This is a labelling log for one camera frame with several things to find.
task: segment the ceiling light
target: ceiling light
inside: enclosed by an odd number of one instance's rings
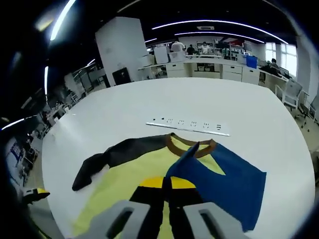
[[[120,10],[118,10],[117,13],[123,11],[124,9],[128,8],[129,6],[132,6],[133,4],[136,4],[139,1],[140,0],[135,0],[135,1],[131,2],[130,4],[127,4],[125,7],[121,8]]]
[[[34,115],[34,116],[29,116],[29,117],[23,118],[23,119],[19,119],[19,120],[15,121],[15,122],[12,122],[12,123],[6,125],[6,126],[3,127],[1,130],[4,130],[4,129],[6,129],[6,128],[9,128],[9,127],[11,127],[12,125],[15,125],[16,123],[20,123],[20,122],[22,122],[22,121],[24,121],[24,120],[27,120],[27,119],[32,118],[32,117],[35,117],[35,116],[36,116],[36,115]]]
[[[48,94],[48,90],[47,90],[47,84],[48,84],[48,70],[49,70],[49,67],[46,66],[44,68],[44,93],[45,95]]]
[[[175,36],[177,36],[177,35],[185,35],[185,34],[197,34],[197,33],[213,33],[213,34],[223,34],[223,35],[240,36],[240,37],[248,38],[248,39],[251,39],[251,40],[254,40],[254,41],[258,41],[258,42],[260,42],[260,43],[264,43],[263,41],[261,41],[261,40],[257,40],[257,39],[252,38],[252,37],[242,36],[242,35],[233,34],[233,33],[227,33],[227,32],[217,32],[217,31],[194,31],[194,32],[184,32],[184,33],[178,33],[178,34],[175,34]]]
[[[93,59],[92,61],[90,61],[86,66],[89,66],[91,63],[93,63],[93,61],[95,61],[95,59]]]
[[[155,41],[155,40],[157,40],[157,38],[154,38],[154,39],[151,39],[151,40],[147,40],[147,41],[145,41],[145,43],[150,42],[150,41]]]
[[[53,30],[52,30],[52,34],[51,34],[51,38],[50,40],[53,41],[56,37],[56,35],[58,34],[58,31],[61,27],[61,24],[66,16],[66,14],[68,13],[68,11],[70,10],[70,8],[72,7],[72,5],[75,3],[76,0],[70,0],[64,7],[64,9],[62,10],[58,20],[56,21]]]
[[[220,23],[228,23],[228,24],[234,24],[234,25],[239,25],[239,26],[245,26],[245,27],[249,27],[251,29],[254,29],[254,30],[257,30],[257,31],[261,31],[265,34],[268,34],[280,41],[282,41],[283,43],[285,44],[288,44],[286,41],[284,41],[283,39],[267,32],[267,31],[264,31],[262,29],[259,29],[259,28],[256,28],[254,26],[250,26],[250,25],[246,25],[246,24],[242,24],[242,23],[238,23],[238,22],[233,22],[233,21],[221,21],[221,20],[190,20],[190,21],[179,21],[179,22],[173,22],[173,23],[169,23],[169,24],[165,24],[165,25],[161,25],[161,26],[157,26],[157,27],[153,27],[152,30],[155,30],[155,29],[158,29],[158,28],[161,28],[161,27],[165,27],[165,26],[172,26],[172,25],[177,25],[177,24],[182,24],[182,23],[190,23],[190,22],[220,22]]]
[[[16,124],[16,123],[19,123],[19,122],[21,122],[21,121],[24,121],[24,120],[25,120],[25,118],[19,119],[19,120],[15,121],[15,122],[12,122],[12,123],[6,125],[5,127],[3,127],[1,130],[4,130],[5,128],[9,128],[10,126],[12,126],[12,125],[14,125],[14,124]]]

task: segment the blue bin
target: blue bin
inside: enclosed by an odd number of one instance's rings
[[[246,56],[246,65],[251,68],[257,69],[257,57],[256,56]]]

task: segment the cabinet drawer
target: cabinet drawer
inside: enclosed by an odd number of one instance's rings
[[[220,79],[219,72],[194,71],[192,77]]]
[[[223,65],[223,71],[241,74],[242,67],[241,66]]]
[[[168,64],[166,64],[166,70],[168,70],[168,71],[184,70],[184,69],[185,69],[184,63],[168,63]]]
[[[241,74],[232,73],[232,72],[224,72],[223,79],[241,82]]]
[[[214,64],[214,67],[215,67],[215,72],[220,72],[220,68],[221,68],[220,64]]]
[[[167,77],[187,77],[185,70],[167,71]]]
[[[246,76],[246,77],[244,77],[244,75],[243,75],[242,82],[258,85],[259,77],[255,77],[255,76]]]
[[[258,77],[259,78],[260,71],[253,68],[243,67],[243,78],[245,77]]]

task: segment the power strip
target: power strip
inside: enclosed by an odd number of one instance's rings
[[[152,118],[146,122],[147,125],[173,128],[191,132],[210,133],[222,136],[230,136],[230,130],[225,123],[215,123],[202,120],[185,120],[174,118]]]

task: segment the desk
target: desk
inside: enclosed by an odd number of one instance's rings
[[[169,70],[172,70],[171,65],[181,65],[178,68],[178,71],[173,71],[173,74],[167,73],[168,77],[206,77],[206,78],[221,78],[221,79],[229,79],[230,74],[223,74],[223,69],[226,68],[225,66],[235,66],[240,67],[242,69],[242,77],[239,77],[239,81],[252,83],[254,82],[255,85],[258,84],[259,81],[259,75],[260,73],[266,74],[266,86],[270,88],[273,92],[275,91],[275,85],[279,85],[283,88],[285,88],[286,83],[288,82],[288,79],[285,77],[277,77],[275,75],[272,75],[266,71],[262,71],[260,69],[253,69],[250,67],[247,67],[247,65],[239,63],[238,61],[232,61],[232,60],[224,60],[224,59],[217,59],[217,58],[203,58],[202,56],[209,56],[209,55],[200,55],[199,57],[196,57],[196,55],[193,56],[187,56],[187,58],[182,62],[168,62],[164,64],[157,64],[157,65],[150,65],[146,67],[141,67],[138,70],[141,73],[142,79],[154,79],[155,75],[150,70],[151,68],[157,68],[160,66],[164,66],[169,68]],[[214,64],[215,68],[217,69],[216,72],[198,72],[195,71],[194,68],[197,67],[197,63],[205,63],[205,64]]]
[[[65,114],[65,111],[64,111],[64,105],[59,105],[58,107],[55,107],[53,109],[53,111],[50,112],[50,114],[48,115],[47,119],[48,121],[50,122],[51,125],[54,125],[55,124],[55,121],[54,121],[54,115],[56,113],[59,113],[60,116],[62,116],[63,114]]]
[[[146,125],[158,115],[225,122],[231,136]],[[89,94],[44,137],[43,182],[51,193],[48,202],[62,234],[72,237],[71,225],[103,174],[73,192],[73,181],[86,158],[127,138],[172,131],[194,141],[213,138],[267,172],[258,222],[247,233],[250,238],[286,239],[312,208],[315,181],[306,142],[289,111],[269,89],[221,79],[157,79]]]
[[[222,58],[223,56],[220,55],[186,55],[187,58]]]

